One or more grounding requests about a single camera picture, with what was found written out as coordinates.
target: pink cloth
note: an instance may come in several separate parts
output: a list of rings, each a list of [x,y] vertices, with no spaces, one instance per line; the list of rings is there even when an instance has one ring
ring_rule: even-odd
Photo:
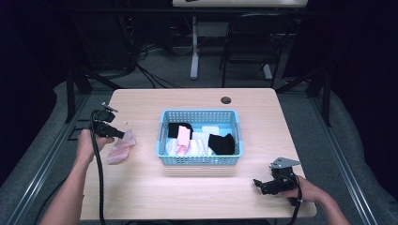
[[[111,165],[125,159],[129,155],[130,147],[133,145],[135,145],[135,140],[131,129],[129,129],[125,132],[123,139],[117,140],[115,145],[112,147],[108,157],[106,158],[106,162]]]
[[[184,156],[187,153],[188,146],[190,146],[191,130],[186,127],[179,126],[178,136],[176,139],[178,141],[176,154],[179,156]]]

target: white cloth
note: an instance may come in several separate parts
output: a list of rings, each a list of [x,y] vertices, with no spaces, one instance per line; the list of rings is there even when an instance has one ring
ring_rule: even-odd
[[[210,138],[209,133],[195,132],[195,131],[192,133],[193,140],[202,140],[206,156],[211,156],[214,153],[213,150],[211,150],[211,148],[208,147],[208,139],[209,138]]]
[[[220,129],[218,126],[202,126],[202,132],[213,135],[220,135]]]
[[[168,156],[177,156],[178,140],[171,139],[166,144],[166,152]],[[187,149],[187,153],[184,156],[208,156],[207,149],[202,140],[190,140],[190,146]]]

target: gray carpet floor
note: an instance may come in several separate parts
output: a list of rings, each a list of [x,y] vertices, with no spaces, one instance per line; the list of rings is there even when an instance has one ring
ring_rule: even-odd
[[[190,78],[191,53],[177,54],[165,50],[153,50],[139,64],[158,77],[184,88],[221,87],[222,73],[218,70],[220,53],[220,48],[206,46],[201,48],[199,77],[195,81]],[[281,67],[279,74],[283,73],[283,66]],[[249,73],[254,77],[262,75],[258,67],[232,66],[229,71],[231,76],[238,76],[240,73]],[[112,81],[126,88],[152,88],[151,82],[139,69]],[[86,127],[85,120],[89,114],[93,110],[100,109],[100,104],[108,102],[112,95],[112,91],[103,84],[97,81],[91,81],[91,84],[94,91],[90,96],[83,96],[76,90],[78,111],[68,125],[64,123],[67,118],[66,85],[61,83],[55,87],[58,99],[51,117],[6,183],[1,186],[0,224],[32,224],[44,199],[69,173],[75,157],[74,138],[78,134],[78,131],[73,132],[73,130]],[[283,85],[283,82],[277,78],[276,87],[280,85]],[[227,87],[239,86],[268,87],[269,82],[227,83]],[[326,127],[319,118],[319,99],[307,98],[304,94],[305,87],[306,83],[303,83],[287,93],[279,94],[278,98],[307,178],[336,199],[351,224],[398,224],[398,203],[380,187],[364,162],[360,136],[344,104],[337,96],[332,95],[330,104],[332,126]],[[336,144],[330,140],[330,133],[332,138],[337,140],[338,147],[343,151],[349,169],[358,182],[360,189],[355,189],[354,192],[345,179],[344,171],[339,167],[339,160],[334,154]],[[52,163],[43,165],[43,161]],[[38,180],[38,171],[42,171],[44,167],[49,170],[41,176],[43,182],[35,183],[34,181]],[[363,205],[358,205],[355,201],[358,195],[367,203],[365,206],[370,208],[371,219],[367,220],[360,212]],[[285,224],[288,221],[288,219],[277,220],[278,224]],[[156,222],[167,224],[175,221]],[[242,222],[265,224],[264,220],[179,221],[178,223],[240,224]],[[108,221],[108,223],[127,224],[128,221]],[[100,223],[96,220],[82,221],[82,224]],[[296,224],[327,224],[327,222],[318,207],[315,217],[299,218]]]

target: clothing item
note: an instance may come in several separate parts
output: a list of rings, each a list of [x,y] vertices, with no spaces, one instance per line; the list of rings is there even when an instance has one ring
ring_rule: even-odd
[[[176,148],[176,154],[184,156],[187,153],[188,147],[190,146],[191,131],[183,126],[178,127],[178,147]]]
[[[131,129],[129,129],[125,132],[123,139],[118,139],[117,142],[114,144],[108,154],[108,157],[106,158],[106,162],[111,165],[125,159],[129,155],[130,147],[134,145],[134,136],[132,135]]]
[[[235,140],[230,133],[225,137],[210,134],[208,146],[217,155],[234,155],[235,153]]]
[[[190,146],[184,156],[207,156],[207,149],[202,140],[190,140]],[[166,152],[168,156],[178,156],[177,154],[178,140],[171,139],[166,144]]]
[[[178,136],[178,128],[179,126],[188,128],[191,131],[190,139],[192,138],[193,128],[188,123],[169,123],[169,133],[167,137],[169,138],[176,138]]]
[[[202,132],[214,135],[220,135],[219,126],[202,126]]]
[[[193,132],[193,134],[192,134],[193,140],[201,140],[202,141],[206,156],[211,156],[214,153],[213,150],[211,150],[211,148],[208,147],[208,138],[209,137],[210,137],[209,133]]]

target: black sock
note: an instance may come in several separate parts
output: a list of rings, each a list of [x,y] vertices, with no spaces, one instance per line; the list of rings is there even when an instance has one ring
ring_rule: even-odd
[[[208,147],[210,147],[217,155],[234,155],[235,140],[229,133],[225,137],[210,134],[208,138]]]

